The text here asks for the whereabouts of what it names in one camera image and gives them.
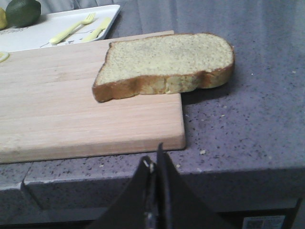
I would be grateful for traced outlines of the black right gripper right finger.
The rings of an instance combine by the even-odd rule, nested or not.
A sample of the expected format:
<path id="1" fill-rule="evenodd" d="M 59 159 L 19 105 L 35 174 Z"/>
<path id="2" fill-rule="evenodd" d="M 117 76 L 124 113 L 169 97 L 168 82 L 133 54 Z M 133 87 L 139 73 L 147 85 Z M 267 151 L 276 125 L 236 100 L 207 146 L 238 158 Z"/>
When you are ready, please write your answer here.
<path id="1" fill-rule="evenodd" d="M 160 143 L 157 149 L 159 227 L 162 229 L 234 229 L 209 209 L 183 181 Z"/>

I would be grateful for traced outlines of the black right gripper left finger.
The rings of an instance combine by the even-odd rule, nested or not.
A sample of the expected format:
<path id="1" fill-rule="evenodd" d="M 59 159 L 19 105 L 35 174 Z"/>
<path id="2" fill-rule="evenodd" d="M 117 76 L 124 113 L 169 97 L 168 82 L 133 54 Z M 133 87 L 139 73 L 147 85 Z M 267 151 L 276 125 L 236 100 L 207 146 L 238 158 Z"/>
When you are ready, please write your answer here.
<path id="1" fill-rule="evenodd" d="M 144 156 L 118 199 L 89 229 L 155 229 L 156 172 L 154 162 Z"/>

